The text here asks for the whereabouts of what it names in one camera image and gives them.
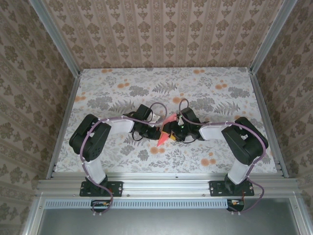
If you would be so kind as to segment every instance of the orange object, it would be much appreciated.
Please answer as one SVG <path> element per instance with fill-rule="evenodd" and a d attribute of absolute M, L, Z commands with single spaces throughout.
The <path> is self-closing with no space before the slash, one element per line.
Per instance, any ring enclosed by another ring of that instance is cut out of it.
<path fill-rule="evenodd" d="M 177 115 L 176 114 L 172 114 L 170 115 L 166 120 L 164 120 L 163 122 L 163 126 L 165 124 L 167 124 L 168 122 L 172 122 L 176 120 Z M 161 133 L 160 139 L 157 142 L 157 147 L 159 147 L 161 144 L 163 144 L 165 141 L 167 141 L 170 137 L 170 134 L 163 132 Z"/>

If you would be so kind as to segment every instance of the black mounting bracket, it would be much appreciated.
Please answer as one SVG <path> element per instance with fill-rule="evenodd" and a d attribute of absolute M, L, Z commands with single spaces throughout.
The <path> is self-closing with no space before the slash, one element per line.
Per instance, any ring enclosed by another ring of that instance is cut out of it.
<path fill-rule="evenodd" d="M 209 189 L 211 197 L 225 197 L 225 196 L 254 196 L 253 185 L 245 180 L 240 183 L 240 189 L 230 193 L 225 186 L 224 180 L 213 180 L 209 182 Z"/>
<path fill-rule="evenodd" d="M 108 181 L 105 186 L 113 194 L 113 197 L 121 197 L 123 193 L 122 181 Z M 109 193 L 104 189 L 95 186 L 90 181 L 83 181 L 80 187 L 81 197 L 109 197 Z"/>

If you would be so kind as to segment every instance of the table surface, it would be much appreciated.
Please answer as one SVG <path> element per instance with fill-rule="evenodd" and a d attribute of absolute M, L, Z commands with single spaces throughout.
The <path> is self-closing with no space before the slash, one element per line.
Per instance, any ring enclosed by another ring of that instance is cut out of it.
<path fill-rule="evenodd" d="M 57 172 L 83 170 L 68 141 L 87 114 L 116 117 L 156 101 L 173 114 L 185 97 L 200 121 L 234 121 L 245 116 L 265 135 L 247 68 L 89 69 L 82 71 L 80 79 Z M 164 115 L 160 105 L 153 110 Z M 129 133 L 109 137 L 100 157 L 106 172 L 127 173 L 228 172 L 235 160 L 226 141 L 183 144 L 168 140 L 157 147 L 157 141 L 134 141 Z M 270 148 L 253 172 L 277 172 Z"/>

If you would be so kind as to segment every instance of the wire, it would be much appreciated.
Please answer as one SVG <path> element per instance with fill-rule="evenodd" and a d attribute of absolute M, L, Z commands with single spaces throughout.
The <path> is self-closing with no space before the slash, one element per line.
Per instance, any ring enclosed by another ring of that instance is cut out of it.
<path fill-rule="evenodd" d="M 248 177 L 249 174 L 251 173 L 252 169 L 254 168 L 255 164 L 257 164 L 257 163 L 265 156 L 265 154 L 266 154 L 266 147 L 265 147 L 264 142 L 262 141 L 262 139 L 261 139 L 253 130 L 251 130 L 250 128 L 248 128 L 248 127 L 246 127 L 246 126 L 243 126 L 243 125 L 241 125 L 241 124 L 235 123 L 235 122 L 228 122 L 228 121 L 226 121 L 226 122 L 213 122 L 213 123 L 212 123 L 212 122 L 210 122 L 210 123 L 196 123 L 196 122 L 193 122 L 193 121 L 189 121 L 187 118 L 184 117 L 184 115 L 183 115 L 182 112 L 181 112 L 181 104 L 182 104 L 184 101 L 187 102 L 187 107 L 189 107 L 189 101 L 188 101 L 186 98 L 183 98 L 183 99 L 180 101 L 180 103 L 179 103 L 179 114 L 181 115 L 181 117 L 182 117 L 186 122 L 188 122 L 188 123 L 190 123 L 190 124 L 193 124 L 193 125 L 197 125 L 197 126 L 220 126 L 220 125 L 234 125 L 234 126 L 239 126 L 239 127 L 241 127 L 242 129 L 245 129 L 245 130 L 247 130 L 248 132 L 250 132 L 252 135 L 254 135 L 254 136 L 258 139 L 258 141 L 260 142 L 260 144 L 261 144 L 261 146 L 262 146 L 262 149 L 263 149 L 263 153 L 261 154 L 261 156 L 260 156 L 259 158 L 255 159 L 255 160 L 252 162 L 251 167 L 249 168 L 248 172 L 246 173 L 246 179 L 247 179 L 248 181 L 250 181 L 252 184 L 254 184 L 254 185 L 260 187 L 261 190 L 262 190 L 262 193 L 261 193 L 260 197 L 258 198 L 258 200 L 257 200 L 250 208 L 248 208 L 248 209 L 246 209 L 246 210 L 244 210 L 244 211 L 241 211 L 240 213 L 247 212 L 247 211 L 251 210 L 252 208 L 254 208 L 254 207 L 260 202 L 260 200 L 262 199 L 262 197 L 263 197 L 263 195 L 264 195 L 264 188 L 263 188 L 261 185 L 257 184 L 256 182 L 253 182 L 252 180 L 250 180 L 249 177 Z"/>
<path fill-rule="evenodd" d="M 193 141 L 190 141 L 190 142 L 184 142 L 184 141 L 182 141 L 183 143 L 193 143 L 193 142 L 195 142 L 196 141 L 196 139 L 194 139 Z"/>
<path fill-rule="evenodd" d="M 239 212 L 239 211 L 237 211 L 237 210 L 236 210 L 235 208 L 233 208 L 233 207 L 228 206 L 228 208 L 232 209 L 232 210 L 235 211 L 235 212 Z"/>
<path fill-rule="evenodd" d="M 96 215 L 96 211 L 94 210 L 95 205 L 104 204 L 104 203 L 106 203 L 106 202 L 98 201 L 98 202 L 94 202 L 94 203 L 93 203 L 92 208 L 91 208 L 91 210 L 92 210 L 92 212 L 93 212 L 93 215 Z"/>
<path fill-rule="evenodd" d="M 80 148 L 79 156 L 80 156 L 80 160 L 82 161 L 83 170 L 84 170 L 85 174 L 87 175 L 88 180 L 89 180 L 90 182 L 92 182 L 94 185 L 96 185 L 97 187 L 100 187 L 100 188 L 104 189 L 104 190 L 105 190 L 106 192 L 108 192 L 109 195 L 110 195 L 110 204 L 108 205 L 108 207 L 107 207 L 102 213 L 106 213 L 106 212 L 111 208 L 112 203 L 113 203 L 113 194 L 112 194 L 111 191 L 108 190 L 106 187 L 104 187 L 104 186 L 98 184 L 97 182 L 95 182 L 95 181 L 92 179 L 92 177 L 89 175 L 89 173 L 88 173 L 88 171 L 87 171 L 87 168 L 86 168 L 86 166 L 85 166 L 85 163 L 86 163 L 87 161 L 86 161 L 86 159 L 85 159 L 84 156 L 83 156 L 83 151 L 84 151 L 84 148 L 85 148 L 85 144 L 86 144 L 86 142 L 87 142 L 89 136 L 92 134 L 93 130 L 94 130 L 100 123 L 106 122 L 106 121 L 109 121 L 109 120 L 121 120 L 121 119 L 126 119 L 126 120 L 132 120 L 132 121 L 141 122 L 141 123 L 143 123 L 143 124 L 150 124 L 150 125 L 156 125 L 156 124 L 159 124 L 159 123 L 163 122 L 163 121 L 166 119 L 166 116 L 167 116 L 167 108 L 166 108 L 166 106 L 165 106 L 164 104 L 162 104 L 162 103 L 160 103 L 160 102 L 155 102 L 155 103 L 153 103 L 153 104 L 150 106 L 150 108 L 153 107 L 153 106 L 156 105 L 156 104 L 162 105 L 162 106 L 164 107 L 164 109 L 165 109 L 165 117 L 164 117 L 164 119 L 162 119 L 162 120 L 160 120 L 160 121 L 151 123 L 151 122 L 146 122 L 146 121 L 137 120 L 137 119 L 134 119 L 134 118 L 131 118 L 131 117 L 127 117 L 127 116 L 112 117 L 112 118 L 104 118 L 104 119 L 98 120 L 98 121 L 91 127 L 91 129 L 87 132 L 87 135 L 86 135 L 86 137 L 85 137 L 85 139 L 84 139 L 84 141 L 83 141 L 83 143 L 82 143 L 82 146 L 81 146 L 81 148 Z"/>
<path fill-rule="evenodd" d="M 132 138 L 133 138 L 134 141 L 141 141 L 141 140 L 143 139 L 143 137 L 141 137 L 140 139 L 135 140 L 135 138 L 134 138 L 134 132 L 132 132 Z"/>
<path fill-rule="evenodd" d="M 150 121 L 148 121 L 148 122 L 151 122 L 152 119 L 153 119 L 153 111 L 151 110 L 151 112 L 152 112 L 151 119 L 150 119 Z"/>

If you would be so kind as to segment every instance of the purple cable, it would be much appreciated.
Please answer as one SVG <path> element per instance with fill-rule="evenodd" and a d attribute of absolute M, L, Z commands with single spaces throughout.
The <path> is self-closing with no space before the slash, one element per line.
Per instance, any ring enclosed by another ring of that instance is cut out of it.
<path fill-rule="evenodd" d="M 160 103 L 160 102 L 155 102 L 155 103 L 153 103 L 153 104 L 150 106 L 150 108 L 152 108 L 152 106 L 154 106 L 154 105 L 156 105 L 156 104 L 160 104 L 160 105 L 162 105 L 162 106 L 164 107 L 164 109 L 165 109 L 165 117 L 164 117 L 164 119 L 166 119 L 166 116 L 167 116 L 167 108 L 166 108 L 166 106 L 165 106 L 164 104 Z M 85 137 L 85 139 L 84 139 L 84 141 L 83 141 L 83 143 L 82 143 L 82 146 L 81 146 L 81 148 L 80 148 L 80 153 L 79 153 L 79 155 L 80 155 L 80 160 L 81 160 L 82 163 L 83 163 L 83 169 L 84 169 L 84 172 L 85 172 L 86 175 L 87 175 L 88 180 L 89 180 L 90 182 L 92 182 L 94 185 L 96 185 L 97 187 L 103 188 L 103 189 L 104 189 L 106 192 L 108 192 L 109 195 L 110 195 L 110 198 L 111 198 L 111 199 L 110 199 L 110 204 L 109 204 L 109 206 L 108 206 L 102 213 L 105 213 L 105 212 L 107 212 L 107 211 L 110 209 L 110 207 L 111 207 L 111 205 L 112 205 L 112 202 L 113 202 L 113 194 L 112 194 L 111 191 L 108 190 L 106 187 L 104 187 L 104 186 L 102 186 L 102 185 L 96 183 L 96 182 L 91 178 L 91 176 L 89 175 L 89 173 L 88 173 L 88 171 L 87 171 L 87 169 L 86 169 L 86 167 L 85 167 L 86 159 L 85 159 L 84 156 L 83 156 L 83 150 L 84 150 L 85 144 L 86 144 L 86 142 L 87 142 L 89 136 L 92 134 L 93 130 L 96 128 L 97 125 L 99 125 L 100 123 L 105 122 L 105 121 L 109 121 L 109 120 L 121 120 L 121 119 L 132 120 L 132 121 L 141 122 L 141 123 L 143 123 L 143 124 L 149 124 L 149 125 L 156 125 L 156 124 L 159 124 L 159 123 L 161 123 L 161 122 L 164 121 L 164 119 L 162 119 L 161 121 L 157 121 L 157 122 L 151 123 L 151 122 L 147 122 L 147 121 L 137 120 L 137 119 L 135 119 L 135 118 L 127 117 L 127 116 L 112 117 L 112 118 L 104 118 L 104 119 L 101 119 L 101 120 L 97 121 L 97 122 L 91 127 L 91 129 L 88 131 L 88 133 L 87 133 L 87 135 L 86 135 L 86 137 Z M 92 206 L 92 212 L 93 212 L 93 213 L 96 213 L 96 212 L 94 211 L 94 205 Z"/>
<path fill-rule="evenodd" d="M 183 98 L 183 99 L 180 101 L 180 103 L 179 103 L 179 114 L 181 115 L 181 117 L 182 117 L 186 122 L 188 122 L 188 123 L 190 123 L 190 124 L 198 125 L 198 126 L 220 126 L 220 125 L 227 125 L 227 124 L 229 124 L 229 125 L 234 125 L 234 126 L 239 126 L 239 127 L 241 127 L 242 129 L 245 129 L 245 130 L 247 130 L 248 132 L 250 132 L 251 134 L 253 134 L 253 135 L 258 139 L 258 141 L 260 142 L 260 144 L 261 144 L 261 146 L 262 146 L 262 149 L 263 149 L 263 153 L 261 154 L 261 156 L 260 156 L 258 159 L 256 159 L 256 160 L 253 161 L 251 167 L 249 168 L 248 172 L 246 173 L 246 178 L 247 178 L 247 180 L 250 181 L 252 184 L 254 184 L 254 185 L 260 187 L 261 190 L 262 190 L 262 193 L 261 193 L 260 197 L 258 198 L 258 200 L 257 200 L 250 208 L 248 208 L 248 209 L 242 211 L 241 213 L 249 211 L 250 209 L 252 209 L 253 207 L 255 207 L 255 206 L 260 202 L 260 200 L 262 199 L 262 197 L 263 197 L 263 195 L 264 195 L 264 188 L 263 188 L 261 185 L 259 185 L 259 184 L 255 183 L 255 182 L 253 182 L 252 180 L 250 180 L 249 177 L 248 177 L 249 174 L 251 173 L 252 169 L 254 168 L 255 164 L 256 164 L 258 161 L 260 161 L 260 160 L 265 156 L 265 154 L 266 154 L 266 147 L 265 147 L 264 142 L 262 141 L 262 139 L 261 139 L 253 130 L 251 130 L 250 128 L 248 128 L 248 127 L 246 127 L 246 126 L 243 126 L 243 125 L 241 125 L 241 124 L 235 123 L 235 122 L 228 122 L 228 121 L 226 121 L 226 122 L 214 122 L 214 123 L 196 123 L 196 122 L 189 121 L 187 118 L 184 117 L 184 115 L 183 115 L 182 112 L 181 112 L 181 104 L 182 104 L 182 102 L 184 102 L 184 101 L 187 102 L 187 107 L 189 107 L 189 101 L 188 101 L 186 98 Z"/>

